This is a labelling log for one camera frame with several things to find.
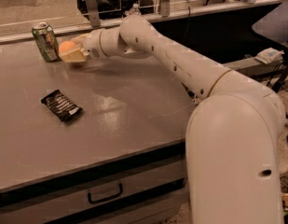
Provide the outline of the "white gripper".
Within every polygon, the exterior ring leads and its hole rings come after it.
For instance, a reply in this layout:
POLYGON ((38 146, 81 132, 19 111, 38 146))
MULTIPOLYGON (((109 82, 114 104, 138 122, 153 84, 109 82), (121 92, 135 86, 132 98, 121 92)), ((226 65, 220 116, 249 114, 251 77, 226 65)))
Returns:
MULTIPOLYGON (((92 59, 104 59, 101 45, 101 34, 103 29, 93 30, 88 34, 75 36, 71 39, 72 42, 83 45, 85 51, 92 59)), ((85 51, 80 46, 59 47, 59 56, 66 63, 82 63, 86 60, 85 51)))

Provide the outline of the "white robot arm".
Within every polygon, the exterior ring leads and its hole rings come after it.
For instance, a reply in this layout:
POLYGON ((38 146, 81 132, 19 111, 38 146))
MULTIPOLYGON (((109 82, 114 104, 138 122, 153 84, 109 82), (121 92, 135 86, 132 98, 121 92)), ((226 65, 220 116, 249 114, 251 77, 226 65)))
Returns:
POLYGON ((277 142, 285 109, 269 87, 159 33, 141 15, 59 46, 66 63, 153 55, 201 100, 186 128, 194 224, 284 224, 277 142))

